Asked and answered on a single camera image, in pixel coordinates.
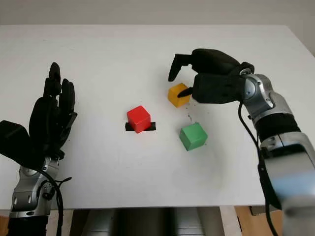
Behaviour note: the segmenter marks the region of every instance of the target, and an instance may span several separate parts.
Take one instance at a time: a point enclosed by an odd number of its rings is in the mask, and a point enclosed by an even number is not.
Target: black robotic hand
[[[61,85],[60,68],[52,63],[44,95],[36,101],[31,114],[30,135],[19,124],[1,121],[0,153],[33,170],[43,166],[46,155],[62,159],[64,153],[60,148],[77,116],[74,97],[73,83],[63,79]]]
[[[245,79],[242,74],[254,73],[254,66],[240,64],[231,56],[214,49],[195,49],[191,55],[175,54],[168,80],[174,81],[182,66],[191,64],[198,74],[192,88],[178,94],[192,94],[199,103],[228,103],[241,101]]]

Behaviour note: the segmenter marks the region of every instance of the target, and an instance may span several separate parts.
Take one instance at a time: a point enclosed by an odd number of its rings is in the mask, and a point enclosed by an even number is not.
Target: white wall
[[[0,24],[282,24],[315,53],[315,0],[0,0]]]

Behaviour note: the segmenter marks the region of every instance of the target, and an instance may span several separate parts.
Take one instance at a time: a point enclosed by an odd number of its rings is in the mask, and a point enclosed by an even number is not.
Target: yellow cube
[[[179,85],[176,85],[174,87],[171,87],[168,91],[168,100],[173,103],[173,105],[177,108],[185,105],[189,102],[190,95],[186,97],[180,97],[178,98],[177,95],[181,92],[187,89],[187,86],[183,83],[180,83]]]

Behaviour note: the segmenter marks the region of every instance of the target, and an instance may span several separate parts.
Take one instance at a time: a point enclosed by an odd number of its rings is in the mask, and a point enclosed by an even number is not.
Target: green cube
[[[208,135],[196,122],[182,128],[179,138],[182,140],[187,151],[198,148],[205,144]]]

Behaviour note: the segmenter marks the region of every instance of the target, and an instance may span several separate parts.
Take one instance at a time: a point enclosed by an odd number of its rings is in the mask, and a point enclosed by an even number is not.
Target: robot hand
[[[192,94],[199,103],[228,103],[241,101],[245,79],[240,75],[254,73],[254,66],[240,64],[231,56],[214,49],[195,49],[191,55],[176,54],[168,80],[174,81],[182,66],[191,64],[196,71],[192,88],[182,91],[178,97]]]
[[[258,153],[258,173],[266,199],[266,216],[273,235],[269,204],[283,210],[283,234],[314,235],[315,150],[299,129],[285,99],[274,92],[270,80],[254,74],[254,66],[217,50],[196,49],[191,55],[176,54],[169,73],[173,81],[182,65],[192,65],[198,74],[192,88],[178,97],[192,94],[200,103],[240,101],[238,115]],[[241,116],[247,108],[261,145]]]
[[[61,84],[60,68],[54,62],[45,81],[44,95],[36,101],[31,114],[30,135],[19,124],[0,122],[0,153],[21,165],[20,181],[12,196],[9,236],[46,235],[55,193],[59,210],[57,235],[61,235],[63,200],[59,187],[69,178],[59,185],[55,178],[64,157],[60,148],[77,116],[74,104],[73,83],[63,79]]]

